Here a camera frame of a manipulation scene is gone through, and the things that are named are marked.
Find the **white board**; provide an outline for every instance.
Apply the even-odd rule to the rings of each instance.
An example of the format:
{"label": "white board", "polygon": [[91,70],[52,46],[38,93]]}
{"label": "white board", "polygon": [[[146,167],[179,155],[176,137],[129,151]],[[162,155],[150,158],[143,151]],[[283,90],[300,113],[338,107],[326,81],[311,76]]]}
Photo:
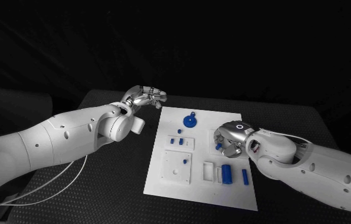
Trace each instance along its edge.
{"label": "white board", "polygon": [[[194,128],[186,128],[183,126],[183,118],[191,115],[192,111],[195,112],[198,124]],[[257,211],[247,155],[243,154],[238,158],[230,159],[221,154],[214,154],[209,148],[211,144],[214,144],[211,130],[215,130],[233,120],[241,120],[241,115],[175,107],[162,108],[144,194]],[[194,149],[179,148],[179,145],[176,147],[170,146],[170,143],[168,144],[169,136],[194,139]],[[176,160],[179,165],[173,163],[166,167],[160,167],[165,165],[166,151],[182,152],[181,154],[191,155],[191,161],[186,162],[186,164],[191,164],[186,166],[191,171],[189,184],[176,182],[176,178],[165,180],[165,169],[169,178],[175,177],[178,174],[172,175],[172,171],[176,169],[175,166],[182,166],[179,159],[185,157],[182,155]],[[207,174],[212,163],[214,181],[204,180],[204,163]],[[222,184],[218,179],[218,176],[221,176],[220,168],[224,164],[231,166],[233,184]],[[248,185],[244,185],[243,169],[247,170]]]}

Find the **robotic hand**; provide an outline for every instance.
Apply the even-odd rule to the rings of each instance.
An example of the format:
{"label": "robotic hand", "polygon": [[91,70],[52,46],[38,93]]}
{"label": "robotic hand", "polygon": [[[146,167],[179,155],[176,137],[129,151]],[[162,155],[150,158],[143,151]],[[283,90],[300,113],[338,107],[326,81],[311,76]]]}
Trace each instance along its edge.
{"label": "robotic hand", "polygon": [[235,158],[243,149],[261,174],[285,182],[295,190],[326,205],[351,211],[351,155],[312,144],[293,142],[269,130],[256,131],[231,121],[214,133],[217,149]]}
{"label": "robotic hand", "polygon": [[134,116],[143,105],[160,108],[166,93],[134,86],[121,102],[55,115],[32,128],[0,136],[0,186],[27,172],[75,161],[129,132],[140,134],[144,121]]}

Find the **robotic arm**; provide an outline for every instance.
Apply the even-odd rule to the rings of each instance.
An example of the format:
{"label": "robotic arm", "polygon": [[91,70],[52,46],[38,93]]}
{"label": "robotic arm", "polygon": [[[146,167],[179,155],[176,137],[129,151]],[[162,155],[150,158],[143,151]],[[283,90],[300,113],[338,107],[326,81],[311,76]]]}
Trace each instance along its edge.
{"label": "robotic arm", "polygon": [[231,121],[214,133],[217,149],[235,158],[243,149],[261,174],[285,182],[326,205],[351,211],[351,155],[319,145],[296,143],[269,130]]}
{"label": "robotic arm", "polygon": [[121,102],[55,115],[32,128],[0,137],[0,186],[27,172],[55,166],[140,134],[144,121],[134,116],[143,105],[160,108],[166,93],[134,86]]}

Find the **blue key-shaped piece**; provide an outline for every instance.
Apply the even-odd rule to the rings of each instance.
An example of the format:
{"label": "blue key-shaped piece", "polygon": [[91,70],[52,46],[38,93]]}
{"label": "blue key-shaped piece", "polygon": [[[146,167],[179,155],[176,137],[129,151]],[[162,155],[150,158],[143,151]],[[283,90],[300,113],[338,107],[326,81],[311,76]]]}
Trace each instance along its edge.
{"label": "blue key-shaped piece", "polygon": [[247,170],[243,169],[243,179],[244,179],[244,185],[248,185],[248,179],[247,179]]}
{"label": "blue key-shaped piece", "polygon": [[231,167],[230,167],[230,165],[222,165],[221,166],[221,182],[224,184],[233,184]]}
{"label": "blue key-shaped piece", "polygon": [[221,148],[221,143],[217,144],[217,146],[215,146],[215,149],[217,149],[217,150],[220,150],[220,148]]}

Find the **table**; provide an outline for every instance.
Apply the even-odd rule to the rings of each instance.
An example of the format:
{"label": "table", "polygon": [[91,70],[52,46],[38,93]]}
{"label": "table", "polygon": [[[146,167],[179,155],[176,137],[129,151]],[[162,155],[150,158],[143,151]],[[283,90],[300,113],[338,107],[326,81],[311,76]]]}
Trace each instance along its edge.
{"label": "table", "polygon": [[[124,92],[92,90],[81,108],[120,101]],[[337,149],[322,118],[312,107],[169,96],[163,105],[241,113],[254,127],[298,135]],[[259,212],[143,194],[160,110],[144,106],[137,117],[146,121],[140,135],[105,145],[88,156],[71,187],[46,202],[14,207],[13,223],[351,223],[351,212],[335,209],[269,179],[251,164]],[[74,179],[84,159],[38,193],[17,201],[32,203],[55,194]],[[25,192],[39,187],[66,164],[39,169]]]}

